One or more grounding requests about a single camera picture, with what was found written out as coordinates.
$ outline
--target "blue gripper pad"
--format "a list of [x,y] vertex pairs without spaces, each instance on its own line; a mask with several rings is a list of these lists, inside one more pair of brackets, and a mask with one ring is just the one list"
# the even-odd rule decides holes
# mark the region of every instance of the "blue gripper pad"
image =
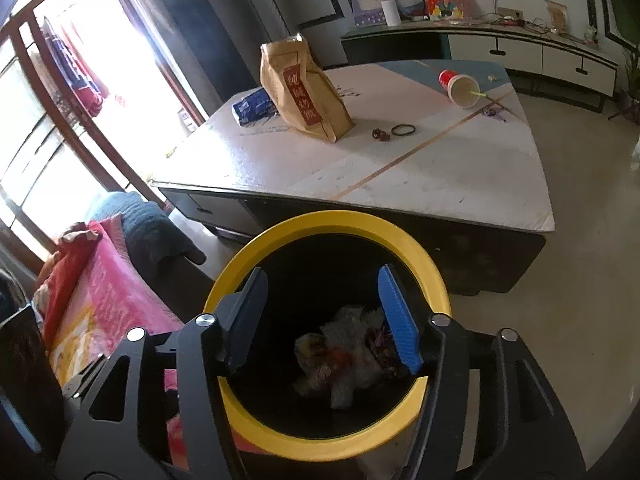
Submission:
[[380,267],[378,272],[378,295],[400,360],[415,375],[424,364],[420,355],[420,332],[388,265]]

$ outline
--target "red label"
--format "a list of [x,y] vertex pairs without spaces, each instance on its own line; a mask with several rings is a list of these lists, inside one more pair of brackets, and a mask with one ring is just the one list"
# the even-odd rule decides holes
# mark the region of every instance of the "red label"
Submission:
[[287,66],[286,69],[283,70],[282,75],[306,125],[312,126],[322,121],[322,117],[314,107],[311,97],[309,97],[305,86],[302,84],[302,79],[300,79],[300,65]]
[[444,86],[445,90],[447,90],[449,88],[449,81],[451,81],[451,79],[453,79],[453,77],[457,75],[458,74],[453,72],[453,70],[443,70],[442,72],[440,72],[440,84]]

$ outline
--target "cabinet drawer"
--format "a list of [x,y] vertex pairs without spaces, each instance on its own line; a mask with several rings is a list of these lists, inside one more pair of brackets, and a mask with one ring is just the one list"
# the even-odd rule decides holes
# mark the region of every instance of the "cabinet drawer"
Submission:
[[512,70],[539,74],[542,72],[542,46],[529,41],[495,36],[451,34],[451,59],[493,61]]
[[197,210],[192,213],[196,220],[248,235],[259,235],[264,231],[241,200],[193,193],[190,196],[198,205]]
[[571,52],[544,47],[543,75],[555,77],[611,97],[616,71],[608,66]]

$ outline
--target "trash can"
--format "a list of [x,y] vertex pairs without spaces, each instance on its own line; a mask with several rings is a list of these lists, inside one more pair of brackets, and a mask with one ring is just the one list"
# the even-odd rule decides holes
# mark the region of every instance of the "trash can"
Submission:
[[317,332],[342,306],[380,306],[377,275],[384,264],[394,266],[408,296],[420,295],[434,312],[450,315],[447,291],[429,255],[402,229],[369,214],[321,211],[289,219],[254,238],[228,263],[204,312],[241,288],[254,267],[269,277],[246,365],[234,377],[219,378],[229,423],[244,439],[284,458],[326,462],[371,450],[415,419],[426,378],[357,391],[347,410],[332,410],[327,399],[303,399],[292,388],[302,374],[295,339]]

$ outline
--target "white vase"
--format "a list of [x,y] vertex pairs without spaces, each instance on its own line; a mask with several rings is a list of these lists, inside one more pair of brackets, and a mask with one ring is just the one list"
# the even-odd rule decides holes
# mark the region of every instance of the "white vase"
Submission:
[[389,27],[400,25],[400,14],[395,0],[385,0],[382,2],[382,12],[385,13],[386,24]]

